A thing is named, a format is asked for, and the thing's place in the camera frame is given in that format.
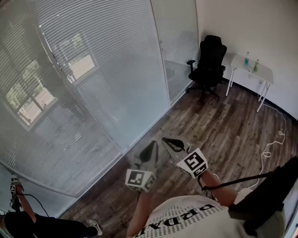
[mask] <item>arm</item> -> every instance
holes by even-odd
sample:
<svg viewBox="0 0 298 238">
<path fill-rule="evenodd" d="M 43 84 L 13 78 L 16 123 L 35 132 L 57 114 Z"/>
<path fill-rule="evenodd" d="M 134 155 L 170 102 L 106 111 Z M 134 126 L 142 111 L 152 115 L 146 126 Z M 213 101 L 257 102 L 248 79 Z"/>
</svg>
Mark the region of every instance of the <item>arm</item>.
<svg viewBox="0 0 298 238">
<path fill-rule="evenodd" d="M 206 186 L 215 187 L 222 184 L 222 182 L 209 171 L 205 171 L 201 178 Z M 234 201 L 237 197 L 237 192 L 229 187 L 222 187 L 212 190 L 212 193 L 222 206 L 230 206 L 234 204 Z"/>
<path fill-rule="evenodd" d="M 129 224 L 129 228 L 127 230 L 127 238 L 132 238 L 136 234 L 138 234 L 146 225 L 150 214 L 150 203 L 152 199 L 151 193 L 142 192 L 139 197 L 139 201 L 135 208 L 135 213 L 131 219 Z"/>
<path fill-rule="evenodd" d="M 27 199 L 23 195 L 22 187 L 20 185 L 16 185 L 15 190 L 17 192 L 20 203 L 22 204 L 23 210 L 28 213 L 28 215 L 31 217 L 31 219 L 35 223 L 36 222 L 36 216 L 35 216 L 32 208 L 31 208 L 30 204 L 28 203 Z"/>
</svg>

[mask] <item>black cable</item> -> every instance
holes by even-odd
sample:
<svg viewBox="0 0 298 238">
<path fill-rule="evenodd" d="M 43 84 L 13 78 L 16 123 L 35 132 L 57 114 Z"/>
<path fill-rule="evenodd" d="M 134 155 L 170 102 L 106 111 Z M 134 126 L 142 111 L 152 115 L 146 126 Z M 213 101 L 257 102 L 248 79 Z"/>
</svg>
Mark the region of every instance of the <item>black cable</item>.
<svg viewBox="0 0 298 238">
<path fill-rule="evenodd" d="M 39 200 L 38 200 L 38 199 L 37 199 L 35 196 L 33 196 L 33 195 L 31 195 L 31 194 L 22 194 L 22 193 L 17 193 L 17 195 L 31 196 L 31 197 L 35 198 L 35 199 L 36 199 L 36 201 L 38 201 L 38 202 L 39 202 L 39 204 L 41 205 L 42 209 L 45 211 L 45 213 L 46 213 L 47 217 L 49 218 L 49 215 L 48 215 L 48 213 L 47 213 L 46 209 L 44 209 L 44 208 L 43 208 L 43 206 L 42 206 L 41 202 L 40 202 L 40 201 L 39 201 Z"/>
<path fill-rule="evenodd" d="M 202 184 L 201 184 L 201 182 L 200 182 L 200 179 L 201 179 L 201 177 L 202 177 L 202 175 L 199 175 L 198 177 L 197 177 L 197 182 L 198 182 L 198 184 L 200 185 L 200 187 L 201 187 L 201 189 L 202 189 L 202 192 L 203 191 L 205 191 L 206 192 L 206 195 L 205 195 L 205 197 L 207 197 L 207 198 L 209 198 L 208 197 L 208 192 L 206 191 L 207 189 L 204 189 L 203 190 L 203 186 L 202 186 Z"/>
<path fill-rule="evenodd" d="M 259 175 L 256 175 L 256 176 L 251 176 L 251 177 L 246 177 L 246 178 L 240 178 L 240 179 L 237 179 L 237 180 L 234 180 L 234 181 L 231 181 L 231 182 L 227 182 L 227 183 L 224 183 L 224 184 L 221 184 L 221 185 L 218 185 L 218 186 L 215 186 L 215 187 L 208 187 L 208 186 L 205 186 L 202 188 L 202 191 L 208 189 L 208 190 L 214 190 L 214 189 L 218 189 L 218 188 L 222 188 L 222 187 L 226 187 L 228 185 L 232 185 L 232 184 L 237 184 L 237 183 L 241 183 L 241 182 L 244 182 L 244 181 L 247 181 L 247 180 L 252 180 L 252 179 L 259 179 L 259 178 L 265 178 L 267 176 L 269 176 L 270 174 L 272 174 L 272 172 L 268 172 L 268 173 L 262 173 L 262 174 L 259 174 Z"/>
</svg>

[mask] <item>white t-shirt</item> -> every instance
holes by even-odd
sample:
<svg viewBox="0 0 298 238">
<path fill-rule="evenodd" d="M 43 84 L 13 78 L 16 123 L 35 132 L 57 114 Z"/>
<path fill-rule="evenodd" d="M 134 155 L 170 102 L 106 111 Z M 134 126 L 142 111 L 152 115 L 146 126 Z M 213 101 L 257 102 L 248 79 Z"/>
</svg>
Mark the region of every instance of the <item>white t-shirt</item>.
<svg viewBox="0 0 298 238">
<path fill-rule="evenodd" d="M 136 238 L 252 238 L 244 221 L 231 219 L 228 207 L 199 196 L 171 198 L 150 214 Z M 279 238 L 285 231 L 282 212 L 257 229 L 258 238 Z"/>
</svg>

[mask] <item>black office chair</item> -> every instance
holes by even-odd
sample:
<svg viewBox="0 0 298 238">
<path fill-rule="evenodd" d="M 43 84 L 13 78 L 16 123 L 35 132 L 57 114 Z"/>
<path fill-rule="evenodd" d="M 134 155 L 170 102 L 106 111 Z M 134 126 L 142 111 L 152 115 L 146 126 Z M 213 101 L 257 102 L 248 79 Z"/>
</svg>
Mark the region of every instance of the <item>black office chair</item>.
<svg viewBox="0 0 298 238">
<path fill-rule="evenodd" d="M 187 88 L 186 93 L 196 89 L 202 89 L 203 93 L 207 90 L 219 100 L 219 96 L 211 90 L 211 87 L 216 87 L 217 84 L 222 83 L 225 66 L 221 64 L 227 52 L 227 47 L 222 45 L 220 37 L 207 35 L 205 40 L 201 42 L 200 49 L 201 57 L 197 69 L 193 70 L 194 60 L 187 62 L 191 71 L 189 78 L 196 82 L 198 86 Z"/>
</svg>

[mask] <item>wooden floor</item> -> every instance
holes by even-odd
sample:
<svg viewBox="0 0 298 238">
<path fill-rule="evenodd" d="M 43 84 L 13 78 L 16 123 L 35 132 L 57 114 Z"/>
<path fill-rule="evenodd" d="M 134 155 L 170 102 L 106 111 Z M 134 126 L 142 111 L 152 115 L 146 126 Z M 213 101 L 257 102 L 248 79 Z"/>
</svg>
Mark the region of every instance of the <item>wooden floor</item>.
<svg viewBox="0 0 298 238">
<path fill-rule="evenodd" d="M 159 143 L 159 177 L 152 209 L 174 196 L 198 194 L 196 180 L 169 162 L 169 155 L 160 142 L 164 133 L 183 135 L 200 147 L 210 170 L 224 182 L 259 174 L 260 154 L 267 143 L 283 139 L 278 131 L 284 131 L 284 120 L 275 110 L 265 106 L 256 113 L 257 98 L 238 87 L 232 87 L 229 96 L 225 97 L 226 87 L 226 83 L 217 87 L 221 96 L 218 102 L 209 94 L 202 96 L 200 91 L 184 95 L 62 218 L 81 222 L 94 218 L 103 228 L 103 238 L 125 237 L 137 199 L 137 193 L 124 185 L 125 174 L 129 158 L 149 139 Z M 285 164 L 298 154 L 298 126 L 284 117 L 287 125 L 284 144 L 270 146 L 272 157 L 264 160 L 264 172 Z M 254 183 L 248 181 L 234 187 L 239 190 Z"/>
</svg>

